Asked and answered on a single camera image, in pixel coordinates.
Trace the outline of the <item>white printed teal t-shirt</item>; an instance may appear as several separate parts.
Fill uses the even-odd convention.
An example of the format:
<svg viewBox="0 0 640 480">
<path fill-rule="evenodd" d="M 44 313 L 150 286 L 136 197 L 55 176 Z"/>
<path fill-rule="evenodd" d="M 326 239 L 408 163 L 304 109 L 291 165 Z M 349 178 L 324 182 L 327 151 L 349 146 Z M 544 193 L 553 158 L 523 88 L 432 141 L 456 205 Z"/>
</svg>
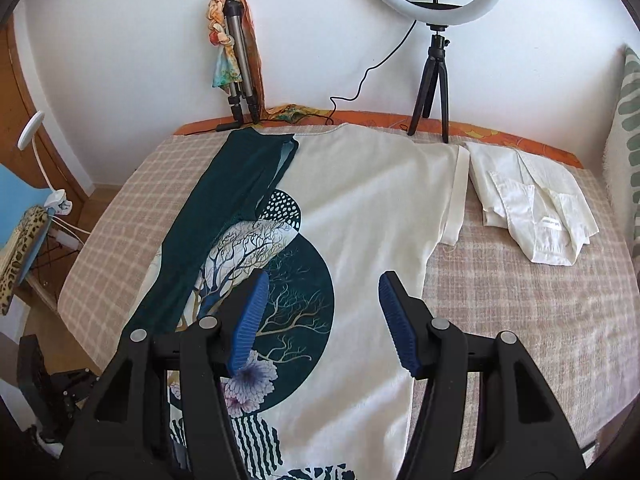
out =
<svg viewBox="0 0 640 480">
<path fill-rule="evenodd" d="M 391 479 L 412 380 L 378 303 L 393 271 L 412 296 L 464 219 L 470 155 L 355 125 L 232 132 L 160 246 L 127 330 L 167 333 L 215 314 L 253 270 L 269 297 L 253 348 L 222 384 L 254 479 Z"/>
</svg>

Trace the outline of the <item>pink plaid bed blanket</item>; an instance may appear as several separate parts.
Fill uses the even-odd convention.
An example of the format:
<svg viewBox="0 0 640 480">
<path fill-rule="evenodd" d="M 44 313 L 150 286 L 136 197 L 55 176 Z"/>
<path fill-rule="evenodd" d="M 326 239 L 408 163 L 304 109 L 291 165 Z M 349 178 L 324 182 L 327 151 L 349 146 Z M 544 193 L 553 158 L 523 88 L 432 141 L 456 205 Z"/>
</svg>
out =
<svg viewBox="0 0 640 480">
<path fill-rule="evenodd" d="M 256 131 L 320 133 L 337 127 Z M 174 136 L 160 144 L 93 228 L 67 275 L 58 312 L 97 366 L 106 367 L 114 356 L 122 330 L 157 277 L 160 246 L 231 133 Z M 443 144 L 426 133 L 404 137 Z M 482 204 L 469 182 L 470 159 L 458 239 L 434 249 L 422 292 L 413 297 L 465 332 L 516 333 L 575 437 L 586 443 L 638 394 L 639 292 L 602 186 L 586 170 L 566 169 L 599 228 L 574 266 L 532 263 L 506 229 L 484 225 Z M 412 380 L 407 444 L 422 390 Z"/>
</svg>

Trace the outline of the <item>folded white shirt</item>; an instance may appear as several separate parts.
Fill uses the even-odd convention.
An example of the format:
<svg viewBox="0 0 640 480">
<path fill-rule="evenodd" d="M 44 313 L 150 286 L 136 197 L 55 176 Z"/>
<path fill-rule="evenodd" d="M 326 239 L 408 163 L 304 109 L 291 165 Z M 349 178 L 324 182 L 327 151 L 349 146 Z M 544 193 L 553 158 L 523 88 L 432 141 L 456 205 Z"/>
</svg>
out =
<svg viewBox="0 0 640 480">
<path fill-rule="evenodd" d="M 574 266 L 599 233 L 574 176 L 517 148 L 469 142 L 466 149 L 484 225 L 506 229 L 532 263 Z"/>
</svg>

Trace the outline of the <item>orange floral bed sheet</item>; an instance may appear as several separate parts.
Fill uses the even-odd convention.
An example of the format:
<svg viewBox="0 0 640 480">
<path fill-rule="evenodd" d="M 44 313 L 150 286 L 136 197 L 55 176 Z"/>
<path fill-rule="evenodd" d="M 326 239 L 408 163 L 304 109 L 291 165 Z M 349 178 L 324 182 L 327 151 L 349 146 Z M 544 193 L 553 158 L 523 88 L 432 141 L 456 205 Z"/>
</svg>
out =
<svg viewBox="0 0 640 480">
<path fill-rule="evenodd" d="M 190 122 L 180 126 L 174 136 L 190 136 L 190 134 L 200 134 L 214 131 L 219 125 L 231 122 L 231 117 L 219 117 L 201 120 L 200 122 Z M 386 128 L 407 132 L 410 117 L 401 114 L 365 112 L 364 110 L 339 110 L 331 118 L 326 119 L 324 115 L 305 116 L 296 122 L 301 126 L 337 126 L 343 122 L 350 122 L 371 128 Z M 491 145 L 506 146 L 507 148 L 518 148 L 521 151 L 540 155 L 552 159 L 555 162 L 562 162 L 567 166 L 582 169 L 582 163 L 578 157 L 570 152 L 554 148 L 548 144 L 522 138 L 515 134 L 502 132 L 499 130 L 484 128 L 476 125 L 465 124 L 464 122 L 450 122 L 449 136 L 462 136 L 464 140 L 471 139 Z"/>
</svg>

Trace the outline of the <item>leopard print cloth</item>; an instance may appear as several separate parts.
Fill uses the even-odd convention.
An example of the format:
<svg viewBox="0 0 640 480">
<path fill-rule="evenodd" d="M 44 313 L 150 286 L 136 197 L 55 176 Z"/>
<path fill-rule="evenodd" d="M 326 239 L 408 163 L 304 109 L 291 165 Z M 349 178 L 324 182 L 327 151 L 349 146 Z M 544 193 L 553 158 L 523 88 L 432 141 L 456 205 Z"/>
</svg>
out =
<svg viewBox="0 0 640 480">
<path fill-rule="evenodd" d="M 37 237 L 44 232 L 49 220 L 43 206 L 27 209 L 1 248 L 1 314 L 10 310 L 14 289 L 20 282 L 29 252 L 35 248 Z"/>
</svg>

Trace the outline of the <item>grey folded tripod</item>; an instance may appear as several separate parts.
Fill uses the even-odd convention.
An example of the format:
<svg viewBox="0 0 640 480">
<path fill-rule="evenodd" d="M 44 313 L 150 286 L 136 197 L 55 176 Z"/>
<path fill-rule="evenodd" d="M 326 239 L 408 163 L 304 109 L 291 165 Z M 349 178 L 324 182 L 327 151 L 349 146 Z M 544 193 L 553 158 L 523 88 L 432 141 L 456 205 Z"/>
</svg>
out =
<svg viewBox="0 0 640 480">
<path fill-rule="evenodd" d="M 242 27 L 243 12 L 244 6 L 240 0 L 224 0 L 224 18 L 226 19 L 228 32 L 230 32 L 230 36 L 234 40 L 233 51 L 240 71 L 240 81 L 232 84 L 230 96 L 232 115 L 238 126 L 244 124 L 241 99 L 246 101 L 252 123 L 257 124 L 260 119 L 257 92 L 250 73 L 250 62 L 248 62 L 246 41 Z"/>
</svg>

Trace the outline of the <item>colourful orange scarf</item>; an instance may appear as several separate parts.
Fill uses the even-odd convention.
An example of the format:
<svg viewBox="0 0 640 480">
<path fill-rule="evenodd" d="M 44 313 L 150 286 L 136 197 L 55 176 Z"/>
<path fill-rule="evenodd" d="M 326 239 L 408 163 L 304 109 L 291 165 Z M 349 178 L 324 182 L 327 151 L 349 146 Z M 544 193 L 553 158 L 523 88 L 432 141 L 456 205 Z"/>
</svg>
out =
<svg viewBox="0 0 640 480">
<path fill-rule="evenodd" d="M 242 128 L 251 122 L 298 124 L 308 117 L 333 122 L 331 114 L 298 104 L 266 105 L 262 58 L 246 0 L 209 0 L 206 12 L 208 40 L 218 49 L 213 86 L 227 95 L 232 119 L 217 131 Z"/>
</svg>

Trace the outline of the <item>light blue chair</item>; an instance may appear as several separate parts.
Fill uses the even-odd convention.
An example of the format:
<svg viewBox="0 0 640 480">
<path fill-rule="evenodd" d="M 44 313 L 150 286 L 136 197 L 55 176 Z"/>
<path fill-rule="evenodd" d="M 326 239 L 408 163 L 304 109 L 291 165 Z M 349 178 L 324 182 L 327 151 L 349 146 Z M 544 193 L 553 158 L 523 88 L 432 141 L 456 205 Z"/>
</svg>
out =
<svg viewBox="0 0 640 480">
<path fill-rule="evenodd" d="M 1 248 L 9 240 L 14 228 L 18 225 L 23 214 L 31 206 L 42 206 L 51 194 L 48 188 L 33 188 L 31 185 L 17 177 L 11 170 L 1 165 L 0 176 L 0 242 Z M 46 224 L 41 232 L 36 235 L 35 244 L 29 248 L 26 255 L 26 262 L 21 267 L 18 274 L 18 284 L 24 281 L 26 274 L 34 263 L 35 258 L 47 236 L 51 219 L 46 218 Z"/>
</svg>

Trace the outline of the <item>green patterned white pillow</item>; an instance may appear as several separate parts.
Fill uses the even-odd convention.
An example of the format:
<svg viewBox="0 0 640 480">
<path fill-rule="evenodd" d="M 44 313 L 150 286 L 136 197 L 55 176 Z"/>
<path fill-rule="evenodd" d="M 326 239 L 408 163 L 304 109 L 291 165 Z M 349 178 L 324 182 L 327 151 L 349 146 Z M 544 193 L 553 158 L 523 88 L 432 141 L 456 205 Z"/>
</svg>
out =
<svg viewBox="0 0 640 480">
<path fill-rule="evenodd" d="M 603 154 L 608 196 L 633 259 L 639 258 L 639 76 L 639 55 L 626 47 L 620 95 Z"/>
</svg>

